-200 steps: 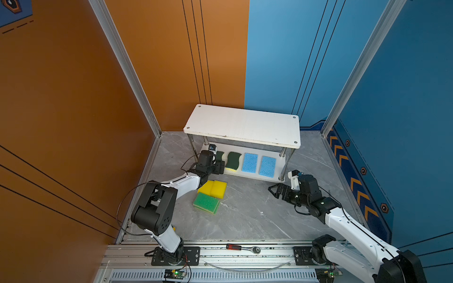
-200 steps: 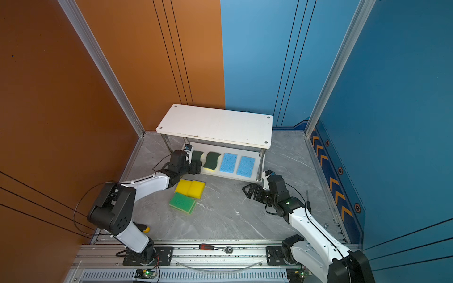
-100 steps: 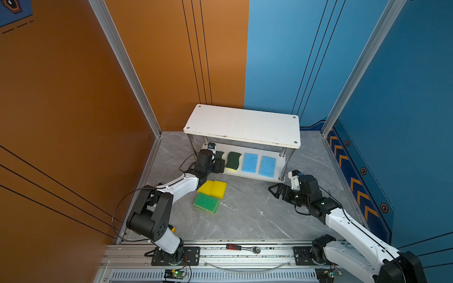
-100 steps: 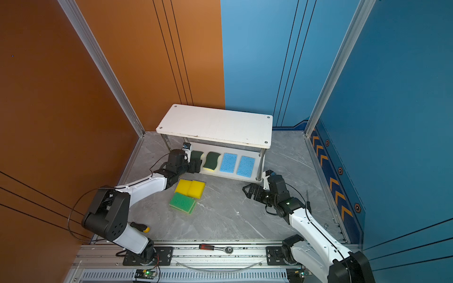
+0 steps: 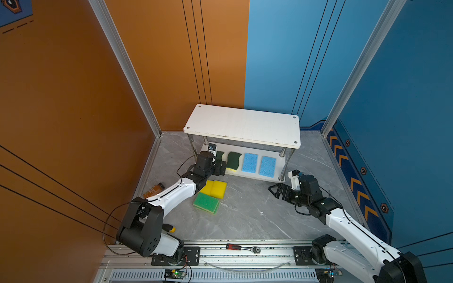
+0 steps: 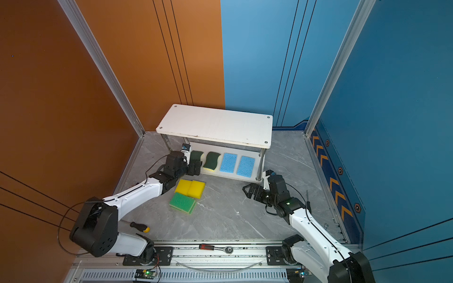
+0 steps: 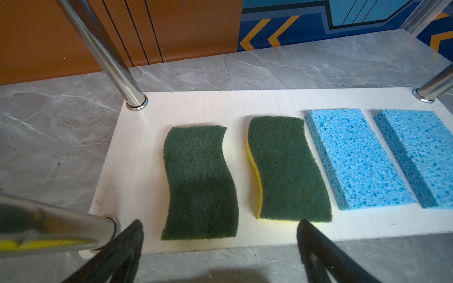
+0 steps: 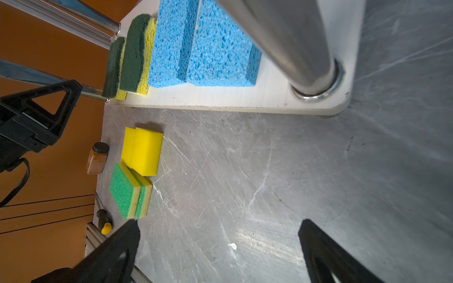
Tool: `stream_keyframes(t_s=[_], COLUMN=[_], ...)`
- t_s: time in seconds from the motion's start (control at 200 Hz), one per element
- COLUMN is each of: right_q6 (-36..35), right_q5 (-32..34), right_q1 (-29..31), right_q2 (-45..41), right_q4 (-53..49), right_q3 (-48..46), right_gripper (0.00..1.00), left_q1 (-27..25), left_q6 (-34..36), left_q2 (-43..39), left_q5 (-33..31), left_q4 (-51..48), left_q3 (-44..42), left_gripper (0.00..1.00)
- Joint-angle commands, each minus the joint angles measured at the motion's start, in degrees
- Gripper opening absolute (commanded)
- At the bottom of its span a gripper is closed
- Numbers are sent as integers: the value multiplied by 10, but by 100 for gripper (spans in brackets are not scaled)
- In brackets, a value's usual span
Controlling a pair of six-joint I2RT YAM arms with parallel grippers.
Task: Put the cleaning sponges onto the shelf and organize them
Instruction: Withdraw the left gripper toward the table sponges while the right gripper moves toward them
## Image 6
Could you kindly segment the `green yellow wavy sponge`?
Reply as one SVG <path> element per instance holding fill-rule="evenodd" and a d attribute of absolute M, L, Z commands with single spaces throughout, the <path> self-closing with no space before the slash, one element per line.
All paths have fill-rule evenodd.
<path fill-rule="evenodd" d="M 197 162 L 200 162 L 203 154 L 204 152 L 202 151 L 193 150 L 190 154 L 189 163 L 196 164 Z"/>
<path fill-rule="evenodd" d="M 221 157 L 220 153 L 208 152 L 206 159 L 204 161 L 203 168 L 207 171 L 214 172 L 218 167 L 220 157 Z"/>

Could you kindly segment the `light green sponge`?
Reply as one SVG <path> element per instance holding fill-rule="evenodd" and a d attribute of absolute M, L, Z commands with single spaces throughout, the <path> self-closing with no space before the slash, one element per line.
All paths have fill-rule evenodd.
<path fill-rule="evenodd" d="M 180 193 L 175 193 L 169 203 L 169 206 L 173 209 L 191 215 L 196 207 L 196 204 L 197 202 L 195 201 L 195 199 L 182 195 Z"/>

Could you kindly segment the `blue cellulose sponge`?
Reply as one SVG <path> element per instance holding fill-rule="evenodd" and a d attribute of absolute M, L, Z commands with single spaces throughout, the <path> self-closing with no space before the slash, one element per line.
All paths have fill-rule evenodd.
<path fill-rule="evenodd" d="M 242 156 L 237 169 L 237 175 L 245 178 L 251 178 L 255 161 L 256 160 L 254 158 Z"/>
<path fill-rule="evenodd" d="M 238 156 L 236 154 L 225 153 L 219 171 L 224 173 L 234 173 L 237 157 Z"/>

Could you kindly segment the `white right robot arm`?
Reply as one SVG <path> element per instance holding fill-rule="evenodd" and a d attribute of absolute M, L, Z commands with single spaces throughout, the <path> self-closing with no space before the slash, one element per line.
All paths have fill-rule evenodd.
<path fill-rule="evenodd" d="M 369 260 L 352 252 L 331 236 L 311 214 L 310 202 L 292 197 L 282 175 L 268 171 L 264 185 L 243 187 L 247 198 L 276 210 L 298 235 L 284 240 L 282 251 L 289 263 L 308 268 L 323 283 L 374 283 Z"/>

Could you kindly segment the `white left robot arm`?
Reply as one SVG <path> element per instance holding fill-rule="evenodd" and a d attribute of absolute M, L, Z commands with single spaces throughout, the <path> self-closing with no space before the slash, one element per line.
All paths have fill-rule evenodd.
<path fill-rule="evenodd" d="M 157 172 L 147 173 L 137 185 L 116 195 L 85 201 L 69 239 L 94 257 L 113 253 L 151 261 L 155 253 L 152 240 L 121 233 L 118 223 L 140 205 L 175 187 L 181 177 L 199 175 L 201 167 L 201 160 L 191 160 L 183 152 L 171 152 Z"/>

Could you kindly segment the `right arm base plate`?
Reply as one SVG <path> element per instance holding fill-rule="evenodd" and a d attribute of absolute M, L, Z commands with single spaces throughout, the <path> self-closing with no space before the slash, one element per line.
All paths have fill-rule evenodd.
<path fill-rule="evenodd" d="M 284 257 L 284 253 L 281 246 L 267 246 L 265 248 L 267 265 L 294 265 L 294 263 L 288 261 Z"/>

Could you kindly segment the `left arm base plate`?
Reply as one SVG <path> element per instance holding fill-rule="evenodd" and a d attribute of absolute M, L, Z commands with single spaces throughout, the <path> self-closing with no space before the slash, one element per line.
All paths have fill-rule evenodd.
<path fill-rule="evenodd" d="M 172 246 L 157 246 L 149 251 L 145 251 L 140 257 L 126 255 L 124 257 L 123 266 L 170 266 L 173 257 Z"/>

